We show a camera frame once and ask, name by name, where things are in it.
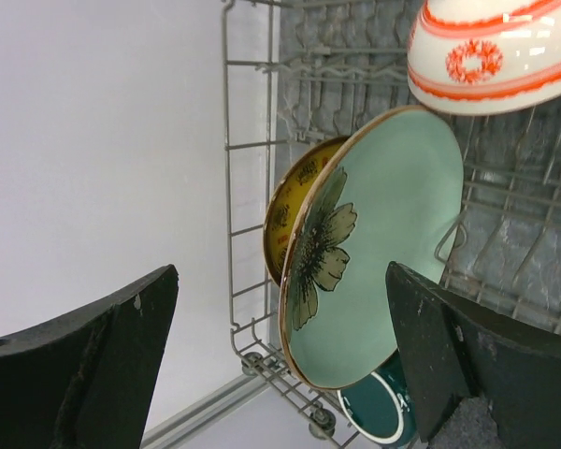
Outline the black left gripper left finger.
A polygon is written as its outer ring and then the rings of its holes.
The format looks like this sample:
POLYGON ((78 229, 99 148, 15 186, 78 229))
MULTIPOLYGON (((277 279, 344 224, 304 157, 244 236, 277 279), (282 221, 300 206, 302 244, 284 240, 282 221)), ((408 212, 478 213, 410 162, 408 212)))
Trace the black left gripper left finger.
POLYGON ((0 448, 138 448, 178 292, 163 266, 0 337, 0 448))

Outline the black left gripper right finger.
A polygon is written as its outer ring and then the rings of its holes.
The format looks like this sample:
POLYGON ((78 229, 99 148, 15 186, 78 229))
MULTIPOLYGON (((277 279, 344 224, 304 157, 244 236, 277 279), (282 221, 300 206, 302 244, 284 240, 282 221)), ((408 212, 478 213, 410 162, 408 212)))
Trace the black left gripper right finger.
POLYGON ((385 284, 418 434, 485 397, 507 448, 561 448, 561 335, 461 297, 397 262, 385 284))

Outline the green flower plate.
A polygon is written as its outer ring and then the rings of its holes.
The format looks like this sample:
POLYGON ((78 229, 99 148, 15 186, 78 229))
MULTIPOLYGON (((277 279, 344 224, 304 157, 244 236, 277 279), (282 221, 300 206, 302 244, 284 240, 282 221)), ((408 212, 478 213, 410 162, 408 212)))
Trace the green flower plate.
POLYGON ((394 353, 386 269, 441 278, 463 180, 452 128, 421 106, 383 113, 338 148, 296 214, 281 274, 281 347, 301 382, 339 390, 394 353))

